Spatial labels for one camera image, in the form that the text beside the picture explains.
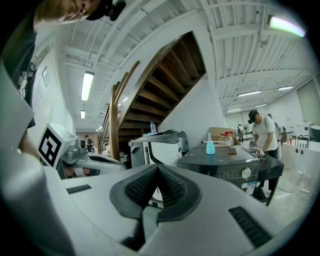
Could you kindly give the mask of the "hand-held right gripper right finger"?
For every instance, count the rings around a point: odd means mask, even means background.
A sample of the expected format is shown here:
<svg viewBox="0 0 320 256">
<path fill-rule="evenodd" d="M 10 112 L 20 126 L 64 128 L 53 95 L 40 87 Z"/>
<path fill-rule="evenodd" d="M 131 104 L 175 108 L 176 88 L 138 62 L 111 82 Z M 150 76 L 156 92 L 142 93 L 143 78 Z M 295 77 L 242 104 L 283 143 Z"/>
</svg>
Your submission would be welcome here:
<svg viewBox="0 0 320 256">
<path fill-rule="evenodd" d="M 197 184 L 201 199 L 186 218 L 159 223 L 139 250 L 142 256 L 272 256 L 301 226 L 301 218 L 284 225 L 268 207 L 227 181 L 178 167 L 170 170 Z M 261 246 L 250 241 L 237 210 L 266 232 Z"/>
</svg>

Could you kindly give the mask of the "person's left forearm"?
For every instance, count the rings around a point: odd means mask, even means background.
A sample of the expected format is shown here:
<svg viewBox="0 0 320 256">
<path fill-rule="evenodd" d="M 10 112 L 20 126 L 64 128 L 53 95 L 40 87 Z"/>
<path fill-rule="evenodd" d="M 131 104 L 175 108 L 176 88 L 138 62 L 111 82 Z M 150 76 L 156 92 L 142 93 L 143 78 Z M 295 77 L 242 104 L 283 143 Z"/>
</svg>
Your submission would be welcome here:
<svg viewBox="0 0 320 256">
<path fill-rule="evenodd" d="M 28 135 L 28 130 L 26 129 L 20 142 L 18 145 L 18 149 L 22 152 L 22 153 L 26 153 L 29 155 L 32 155 L 33 157 L 35 157 L 38 161 L 40 161 L 40 156 L 37 152 L 37 149 L 35 147 L 35 145 L 33 144 L 33 142 L 31 141 L 29 135 Z"/>
</svg>

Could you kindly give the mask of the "large cardboard box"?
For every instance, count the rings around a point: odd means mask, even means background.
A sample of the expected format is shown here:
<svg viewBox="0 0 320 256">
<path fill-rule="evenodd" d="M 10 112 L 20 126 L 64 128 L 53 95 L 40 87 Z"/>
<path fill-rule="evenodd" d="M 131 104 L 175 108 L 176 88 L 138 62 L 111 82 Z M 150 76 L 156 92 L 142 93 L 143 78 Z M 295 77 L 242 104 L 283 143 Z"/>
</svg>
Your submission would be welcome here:
<svg viewBox="0 0 320 256">
<path fill-rule="evenodd" d="M 217 145 L 219 147 L 226 147 L 226 146 L 219 145 L 219 139 L 221 137 L 221 134 L 224 134 L 225 132 L 233 132 L 232 138 L 234 140 L 234 146 L 241 146 L 241 143 L 236 138 L 235 131 L 231 128 L 211 127 L 209 129 L 209 132 L 211 135 L 211 139 L 214 141 L 215 145 Z"/>
</svg>

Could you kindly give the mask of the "clear jug red cap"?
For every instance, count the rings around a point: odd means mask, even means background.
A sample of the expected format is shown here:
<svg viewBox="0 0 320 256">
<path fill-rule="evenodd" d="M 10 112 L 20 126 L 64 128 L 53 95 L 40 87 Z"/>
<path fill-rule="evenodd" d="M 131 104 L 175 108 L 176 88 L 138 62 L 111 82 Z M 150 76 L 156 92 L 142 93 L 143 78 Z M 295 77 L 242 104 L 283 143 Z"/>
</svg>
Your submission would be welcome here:
<svg viewBox="0 0 320 256">
<path fill-rule="evenodd" d="M 219 138 L 219 145 L 221 146 L 233 146 L 234 139 L 232 137 L 233 132 L 232 131 L 226 131 L 225 133 L 220 134 L 221 137 Z"/>
</svg>

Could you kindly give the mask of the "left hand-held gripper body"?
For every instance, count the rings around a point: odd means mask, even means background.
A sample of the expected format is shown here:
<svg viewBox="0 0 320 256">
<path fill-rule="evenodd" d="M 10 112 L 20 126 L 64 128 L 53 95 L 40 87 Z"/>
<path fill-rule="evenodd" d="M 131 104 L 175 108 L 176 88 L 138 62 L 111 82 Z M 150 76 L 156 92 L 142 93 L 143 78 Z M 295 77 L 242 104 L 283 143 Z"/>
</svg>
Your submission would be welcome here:
<svg viewBox="0 0 320 256">
<path fill-rule="evenodd" d="M 67 179 L 65 167 L 74 167 L 74 163 L 86 156 L 88 150 L 85 140 L 78 139 L 62 125 L 49 122 L 42 132 L 37 152 L 43 164 L 56 169 L 64 180 Z"/>
</svg>

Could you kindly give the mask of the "wooden staircase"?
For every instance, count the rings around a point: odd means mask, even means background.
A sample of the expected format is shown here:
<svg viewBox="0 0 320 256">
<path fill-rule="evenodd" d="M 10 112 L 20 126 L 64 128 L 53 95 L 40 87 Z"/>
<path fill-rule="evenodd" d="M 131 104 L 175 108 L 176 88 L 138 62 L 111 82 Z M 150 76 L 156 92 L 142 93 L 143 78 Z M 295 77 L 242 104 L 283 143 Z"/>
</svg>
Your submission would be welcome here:
<svg viewBox="0 0 320 256">
<path fill-rule="evenodd" d="M 205 75 L 206 68 L 196 37 L 189 31 L 162 47 L 137 82 L 132 77 L 140 61 L 111 88 L 104 110 L 97 151 L 110 141 L 112 157 L 119 159 L 125 143 L 159 126 Z"/>
</svg>

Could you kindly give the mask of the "wall notice frame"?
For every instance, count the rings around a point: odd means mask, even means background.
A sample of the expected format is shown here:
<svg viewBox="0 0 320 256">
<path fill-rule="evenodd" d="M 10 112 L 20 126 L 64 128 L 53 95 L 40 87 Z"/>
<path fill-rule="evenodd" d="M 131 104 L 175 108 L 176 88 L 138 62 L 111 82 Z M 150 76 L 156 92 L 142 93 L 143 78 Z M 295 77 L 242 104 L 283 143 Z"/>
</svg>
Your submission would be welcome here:
<svg viewBox="0 0 320 256">
<path fill-rule="evenodd" d="M 48 66 L 46 66 L 42 71 L 42 78 L 43 78 L 44 85 L 47 88 L 50 83 L 50 74 L 49 74 Z"/>
</svg>

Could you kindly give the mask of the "person's black shirt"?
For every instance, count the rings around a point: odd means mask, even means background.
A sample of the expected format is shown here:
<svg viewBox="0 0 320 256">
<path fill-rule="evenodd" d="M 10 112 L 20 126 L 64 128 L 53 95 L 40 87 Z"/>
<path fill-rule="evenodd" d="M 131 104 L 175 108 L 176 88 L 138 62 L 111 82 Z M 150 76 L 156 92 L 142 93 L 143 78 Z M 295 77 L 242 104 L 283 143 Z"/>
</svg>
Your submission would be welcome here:
<svg viewBox="0 0 320 256">
<path fill-rule="evenodd" d="M 13 84 L 26 103 L 32 107 L 33 89 L 39 66 L 34 57 L 37 33 L 34 31 L 35 11 L 20 22 L 6 43 L 1 57 Z"/>
</svg>

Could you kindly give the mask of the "black table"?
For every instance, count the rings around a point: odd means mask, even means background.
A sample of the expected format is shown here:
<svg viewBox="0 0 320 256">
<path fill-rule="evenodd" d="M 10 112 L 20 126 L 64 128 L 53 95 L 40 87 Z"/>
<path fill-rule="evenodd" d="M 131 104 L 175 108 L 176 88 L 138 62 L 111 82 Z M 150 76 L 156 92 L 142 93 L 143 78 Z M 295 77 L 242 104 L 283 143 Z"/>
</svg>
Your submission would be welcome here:
<svg viewBox="0 0 320 256">
<path fill-rule="evenodd" d="M 265 205 L 268 207 L 274 197 L 279 179 L 283 174 L 283 170 L 284 164 L 272 156 L 267 156 L 259 160 L 258 175 L 252 196 L 261 203 L 265 203 Z M 274 184 L 273 188 L 270 190 L 269 196 L 265 195 L 264 191 L 259 185 L 259 182 L 262 181 L 272 181 L 271 183 Z"/>
</svg>

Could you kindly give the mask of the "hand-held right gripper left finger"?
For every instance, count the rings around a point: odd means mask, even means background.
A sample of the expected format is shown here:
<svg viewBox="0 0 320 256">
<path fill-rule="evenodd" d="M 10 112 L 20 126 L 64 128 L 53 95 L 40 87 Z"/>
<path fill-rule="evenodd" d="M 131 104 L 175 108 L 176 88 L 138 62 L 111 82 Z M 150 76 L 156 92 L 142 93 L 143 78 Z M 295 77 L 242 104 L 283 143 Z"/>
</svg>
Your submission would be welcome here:
<svg viewBox="0 0 320 256">
<path fill-rule="evenodd" d="M 144 178 L 157 171 L 144 165 L 106 175 L 62 180 L 43 168 L 49 198 L 63 226 L 63 256 L 159 256 L 152 235 L 145 242 L 142 209 L 125 193 L 125 180 Z"/>
</svg>

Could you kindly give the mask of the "white counter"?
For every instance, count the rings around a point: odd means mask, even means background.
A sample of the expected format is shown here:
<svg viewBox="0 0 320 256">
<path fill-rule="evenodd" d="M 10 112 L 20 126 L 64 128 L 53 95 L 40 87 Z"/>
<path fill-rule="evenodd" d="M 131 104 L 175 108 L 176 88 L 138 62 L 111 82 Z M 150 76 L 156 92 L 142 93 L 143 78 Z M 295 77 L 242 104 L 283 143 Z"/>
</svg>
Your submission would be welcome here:
<svg viewBox="0 0 320 256">
<path fill-rule="evenodd" d="M 320 176 L 320 142 L 302 140 L 282 144 L 282 157 L 284 167 L 292 171 L 302 172 L 310 179 Z"/>
</svg>

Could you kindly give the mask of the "person's left hand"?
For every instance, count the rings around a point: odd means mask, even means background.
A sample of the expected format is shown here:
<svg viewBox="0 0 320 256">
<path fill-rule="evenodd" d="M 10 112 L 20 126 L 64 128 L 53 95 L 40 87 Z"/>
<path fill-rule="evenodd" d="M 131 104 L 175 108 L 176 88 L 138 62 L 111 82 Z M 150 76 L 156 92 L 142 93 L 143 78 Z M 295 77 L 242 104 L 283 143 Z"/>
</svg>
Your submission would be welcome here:
<svg viewBox="0 0 320 256">
<path fill-rule="evenodd" d="M 91 175 L 91 169 L 90 168 L 83 168 L 82 173 L 84 176 L 89 177 Z M 72 166 L 66 166 L 64 168 L 64 174 L 67 179 L 76 178 L 76 169 Z"/>
</svg>

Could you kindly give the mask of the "black washing machine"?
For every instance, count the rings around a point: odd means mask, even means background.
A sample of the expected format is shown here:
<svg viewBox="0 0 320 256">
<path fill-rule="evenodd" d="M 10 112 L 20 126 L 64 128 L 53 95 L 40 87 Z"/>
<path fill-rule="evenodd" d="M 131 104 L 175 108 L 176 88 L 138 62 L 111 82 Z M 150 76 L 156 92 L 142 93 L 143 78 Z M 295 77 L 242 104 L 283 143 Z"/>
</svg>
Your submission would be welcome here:
<svg viewBox="0 0 320 256">
<path fill-rule="evenodd" d="M 229 147 L 235 147 L 237 154 L 228 154 Z M 193 148 L 177 163 L 218 166 L 214 178 L 230 182 L 252 196 L 259 172 L 258 162 L 259 159 L 245 148 L 234 145 L 216 147 L 213 155 L 206 154 L 205 147 Z"/>
</svg>

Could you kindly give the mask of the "white black large appliance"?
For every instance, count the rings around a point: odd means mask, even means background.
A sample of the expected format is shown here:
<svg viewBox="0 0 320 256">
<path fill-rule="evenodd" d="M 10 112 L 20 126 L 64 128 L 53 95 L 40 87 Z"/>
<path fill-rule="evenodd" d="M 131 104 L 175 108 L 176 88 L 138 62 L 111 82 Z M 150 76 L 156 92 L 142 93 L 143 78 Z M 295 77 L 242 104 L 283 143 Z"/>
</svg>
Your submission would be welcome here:
<svg viewBox="0 0 320 256">
<path fill-rule="evenodd" d="M 147 164 L 165 164 L 176 167 L 182 158 L 178 132 L 167 130 L 145 135 L 128 143 L 131 166 L 133 168 Z"/>
</svg>

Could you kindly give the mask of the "turquoise bottle pink neck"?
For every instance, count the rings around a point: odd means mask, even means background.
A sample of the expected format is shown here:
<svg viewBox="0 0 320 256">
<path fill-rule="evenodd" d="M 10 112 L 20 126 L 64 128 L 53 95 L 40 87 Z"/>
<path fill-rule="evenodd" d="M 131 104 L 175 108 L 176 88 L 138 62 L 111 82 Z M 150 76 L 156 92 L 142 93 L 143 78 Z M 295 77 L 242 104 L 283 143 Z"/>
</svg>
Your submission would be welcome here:
<svg viewBox="0 0 320 256">
<path fill-rule="evenodd" d="M 214 142 L 211 138 L 211 133 L 208 133 L 207 143 L 206 143 L 206 154 L 207 155 L 214 155 L 216 152 Z"/>
</svg>

